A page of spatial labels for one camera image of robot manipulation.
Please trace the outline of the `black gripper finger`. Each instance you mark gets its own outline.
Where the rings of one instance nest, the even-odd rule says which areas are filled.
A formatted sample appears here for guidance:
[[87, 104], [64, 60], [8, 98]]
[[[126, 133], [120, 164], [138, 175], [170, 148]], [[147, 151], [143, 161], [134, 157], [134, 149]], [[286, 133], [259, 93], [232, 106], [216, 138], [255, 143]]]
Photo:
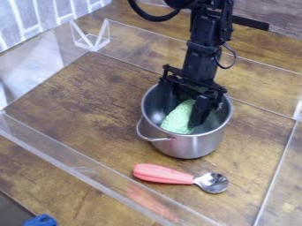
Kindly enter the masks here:
[[163, 108], [166, 114], [168, 114], [178, 105], [179, 92], [178, 85], [174, 82], [170, 82], [166, 79], [159, 81], [159, 90], [163, 96]]
[[188, 127], [195, 128], [206, 122], [211, 110], [220, 110], [223, 106], [222, 98], [215, 98], [214, 95], [202, 94], [196, 97], [190, 119], [188, 119]]

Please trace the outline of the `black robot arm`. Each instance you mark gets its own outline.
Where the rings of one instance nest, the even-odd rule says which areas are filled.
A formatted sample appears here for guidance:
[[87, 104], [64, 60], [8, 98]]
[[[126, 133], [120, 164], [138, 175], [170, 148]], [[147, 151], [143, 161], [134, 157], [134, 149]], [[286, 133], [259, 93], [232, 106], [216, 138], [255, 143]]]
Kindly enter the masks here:
[[191, 11], [190, 39], [186, 43], [186, 59], [180, 69], [166, 64], [159, 87], [166, 88], [166, 113], [175, 111], [182, 95], [192, 99], [187, 113], [186, 128], [202, 125], [212, 110], [220, 110], [227, 90], [215, 82], [216, 68], [228, 69], [220, 64], [222, 48], [226, 47], [236, 58], [236, 52], [228, 47], [234, 32], [234, 0], [164, 0], [175, 9], [167, 15], [175, 16], [182, 10]]

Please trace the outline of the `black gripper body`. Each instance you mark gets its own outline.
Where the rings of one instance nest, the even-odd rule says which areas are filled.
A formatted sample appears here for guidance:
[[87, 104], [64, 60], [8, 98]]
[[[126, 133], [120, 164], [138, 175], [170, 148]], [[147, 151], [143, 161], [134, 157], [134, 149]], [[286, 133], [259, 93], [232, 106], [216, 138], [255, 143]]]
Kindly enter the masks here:
[[175, 10], [166, 15], [171, 19], [182, 10], [191, 11], [190, 39], [186, 43], [186, 59], [180, 69], [164, 65], [159, 87], [167, 94], [182, 93], [220, 97], [227, 90], [215, 82], [216, 68], [228, 69], [219, 63], [222, 47], [232, 34], [232, 5], [171, 5]]

